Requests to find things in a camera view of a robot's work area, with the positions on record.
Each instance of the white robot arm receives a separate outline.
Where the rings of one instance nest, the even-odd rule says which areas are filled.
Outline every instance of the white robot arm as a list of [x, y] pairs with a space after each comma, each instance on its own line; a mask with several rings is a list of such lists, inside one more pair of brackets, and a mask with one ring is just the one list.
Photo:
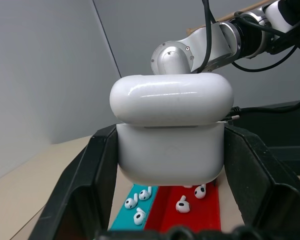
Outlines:
[[[285, 33], [278, 36], [246, 25], [242, 20]], [[277, 54], [300, 42], [300, 0], [277, 0], [237, 17], [211, 25], [211, 54], [203, 72], [233, 63], [240, 58], [254, 58], [268, 52]], [[204, 61], [207, 31], [199, 28], [179, 41], [168, 41], [154, 51], [151, 68], [155, 75], [189, 74]]]

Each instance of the earbud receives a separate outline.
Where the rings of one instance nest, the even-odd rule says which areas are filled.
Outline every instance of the earbud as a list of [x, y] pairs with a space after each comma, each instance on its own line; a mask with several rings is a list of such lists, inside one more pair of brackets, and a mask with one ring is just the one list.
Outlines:
[[130, 197], [125, 200], [124, 206], [126, 209], [133, 209], [138, 203], [138, 193], [133, 195], [133, 199]]
[[194, 190], [194, 195], [197, 199], [203, 199], [206, 195], [206, 185], [202, 184]]
[[135, 225], [141, 225], [146, 218], [146, 213], [140, 208], [136, 208], [136, 214], [133, 216], [133, 221]]
[[186, 214], [190, 211], [190, 204], [186, 201], [186, 196], [182, 196], [180, 201], [175, 205], [175, 209], [182, 214]]
[[152, 187], [148, 186], [148, 191], [143, 189], [140, 193], [139, 193], [139, 199], [140, 200], [147, 200], [151, 197], [151, 193], [152, 193]]

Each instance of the gray wall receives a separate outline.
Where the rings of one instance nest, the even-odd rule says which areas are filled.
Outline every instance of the gray wall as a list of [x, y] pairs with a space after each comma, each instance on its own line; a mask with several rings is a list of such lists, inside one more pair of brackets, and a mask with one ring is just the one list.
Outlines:
[[[151, 75], [150, 60], [158, 45], [185, 38], [186, 29], [205, 23], [201, 0], [95, 0], [122, 76]], [[248, 7], [256, 0], [211, 0], [216, 18]], [[238, 61], [247, 68], [261, 68], [281, 59], [263, 53]], [[279, 67], [247, 73], [232, 65], [215, 71], [226, 77], [235, 92], [236, 106], [252, 107], [300, 100], [300, 51]]]
[[0, 0], [0, 177], [116, 122], [119, 74], [91, 0]]

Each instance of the airpods case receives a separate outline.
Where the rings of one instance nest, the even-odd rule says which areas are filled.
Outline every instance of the airpods case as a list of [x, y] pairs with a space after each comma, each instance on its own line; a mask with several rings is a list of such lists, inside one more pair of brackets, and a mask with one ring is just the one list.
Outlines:
[[201, 185], [224, 164], [224, 123], [233, 91], [214, 73], [123, 77], [111, 90], [119, 165], [148, 186]]

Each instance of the red tray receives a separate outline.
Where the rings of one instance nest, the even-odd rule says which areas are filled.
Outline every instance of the red tray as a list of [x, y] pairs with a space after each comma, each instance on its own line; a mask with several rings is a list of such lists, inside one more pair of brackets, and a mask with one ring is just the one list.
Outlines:
[[[151, 211], [145, 223], [145, 230], [167, 232], [174, 226], [185, 226], [193, 232], [202, 230], [221, 230], [218, 185], [211, 182], [206, 185], [203, 199], [195, 197], [195, 189], [183, 186], [160, 186], [154, 199]], [[176, 203], [181, 196], [186, 196], [190, 203], [190, 212], [179, 213]]]

